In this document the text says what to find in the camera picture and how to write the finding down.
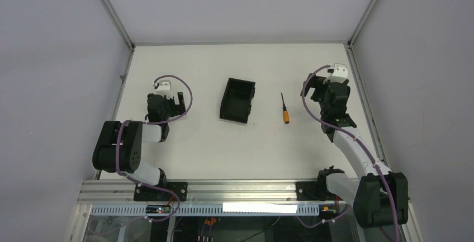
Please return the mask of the orange handle screwdriver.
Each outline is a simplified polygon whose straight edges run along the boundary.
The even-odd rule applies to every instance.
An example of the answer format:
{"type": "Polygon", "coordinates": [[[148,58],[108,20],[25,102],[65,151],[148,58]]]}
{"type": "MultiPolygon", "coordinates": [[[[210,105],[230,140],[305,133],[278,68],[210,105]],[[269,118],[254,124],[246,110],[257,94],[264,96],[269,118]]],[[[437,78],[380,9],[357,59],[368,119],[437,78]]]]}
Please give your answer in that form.
{"type": "Polygon", "coordinates": [[[289,117],[289,113],[287,111],[287,107],[286,107],[286,104],[285,104],[285,100],[284,100],[284,96],[283,96],[283,93],[281,93],[281,99],[282,99],[282,117],[283,117],[283,122],[285,124],[289,124],[290,123],[290,117],[289,117]]]}

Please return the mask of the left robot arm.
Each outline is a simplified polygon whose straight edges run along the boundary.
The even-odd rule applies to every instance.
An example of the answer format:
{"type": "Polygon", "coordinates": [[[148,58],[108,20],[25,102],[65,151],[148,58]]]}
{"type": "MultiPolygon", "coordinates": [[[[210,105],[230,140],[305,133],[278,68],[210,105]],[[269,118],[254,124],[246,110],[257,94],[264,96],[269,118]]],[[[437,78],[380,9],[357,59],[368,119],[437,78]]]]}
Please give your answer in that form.
{"type": "Polygon", "coordinates": [[[186,111],[184,95],[147,95],[145,121],[105,121],[92,156],[97,170],[122,174],[125,177],[152,186],[167,188],[165,172],[141,159],[143,143],[165,142],[169,134],[169,120],[186,111]]]}

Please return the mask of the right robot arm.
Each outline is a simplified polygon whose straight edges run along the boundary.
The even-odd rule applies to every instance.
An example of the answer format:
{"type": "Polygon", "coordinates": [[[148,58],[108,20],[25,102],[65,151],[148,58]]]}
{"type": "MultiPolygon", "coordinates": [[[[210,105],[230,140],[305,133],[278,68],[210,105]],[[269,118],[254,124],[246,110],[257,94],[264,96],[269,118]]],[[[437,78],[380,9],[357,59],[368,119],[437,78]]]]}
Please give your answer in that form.
{"type": "Polygon", "coordinates": [[[314,89],[311,100],[320,106],[320,116],[315,120],[357,175],[354,181],[340,169],[323,169],[318,175],[320,192],[334,194],[352,206],[362,228],[407,223],[407,177],[376,159],[360,137],[357,125],[347,113],[348,79],[338,82],[331,77],[309,74],[303,83],[302,98],[311,88],[314,89]]]}

